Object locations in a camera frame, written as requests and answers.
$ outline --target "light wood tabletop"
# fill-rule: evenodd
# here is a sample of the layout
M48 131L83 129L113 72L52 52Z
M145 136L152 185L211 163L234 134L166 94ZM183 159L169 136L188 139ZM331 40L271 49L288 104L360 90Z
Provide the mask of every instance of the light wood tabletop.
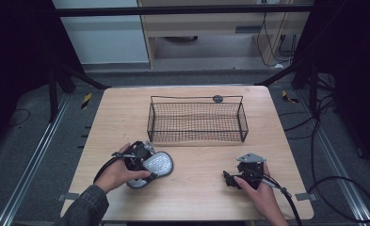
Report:
M237 157L255 153L266 158L271 176L293 196L301 218L314 215L309 201L295 194L305 187L282 130L276 108L266 87L142 87L107 89L70 187L82 193L92 184L111 154L128 142L148 140L147 125L151 96L200 97L242 95L249 133L241 141L189 141L155 143L158 152L174 162L171 175L141 189L126 185L110 193L104 220L252 220L262 219L243 190L226 186L222 171L237 174ZM286 218L294 218L291 207L277 189L275 195ZM65 213L72 201L66 200Z

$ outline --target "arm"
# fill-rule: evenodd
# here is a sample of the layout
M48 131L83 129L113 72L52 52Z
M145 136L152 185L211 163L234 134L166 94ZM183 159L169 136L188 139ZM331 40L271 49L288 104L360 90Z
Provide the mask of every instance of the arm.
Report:
M120 152L128 147L129 144L126 144ZM99 225L109 205L106 194L127 181L148 176L148 171L130 171L122 159L117 160L71 204L64 217L54 225Z
M264 173L269 175L269 169L264 164ZM259 213L273 226L287 226L278 202L276 201L273 189L264 183L260 183L258 189L252 188L246 181L239 177L234 177L238 185L243 188L249 198L255 204Z

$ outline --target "jacket sleeve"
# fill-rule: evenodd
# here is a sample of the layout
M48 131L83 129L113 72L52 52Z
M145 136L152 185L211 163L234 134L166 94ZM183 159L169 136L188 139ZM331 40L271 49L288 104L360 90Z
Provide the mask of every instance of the jacket sleeve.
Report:
M58 225L99 225L108 208L105 193L95 185L89 186L68 208Z

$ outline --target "white wall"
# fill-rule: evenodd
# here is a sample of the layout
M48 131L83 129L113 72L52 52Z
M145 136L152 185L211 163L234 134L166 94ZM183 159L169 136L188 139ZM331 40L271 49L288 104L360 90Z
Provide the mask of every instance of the white wall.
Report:
M136 0L53 0L56 8L137 7ZM82 64L148 63L139 16L61 18Z

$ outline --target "wire mesh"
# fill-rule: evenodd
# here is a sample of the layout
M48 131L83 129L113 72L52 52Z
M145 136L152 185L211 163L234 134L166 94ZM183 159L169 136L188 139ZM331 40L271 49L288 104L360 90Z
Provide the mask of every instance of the wire mesh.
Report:
M244 142L249 129L242 104L243 97L216 97L153 96L147 131L149 140Z

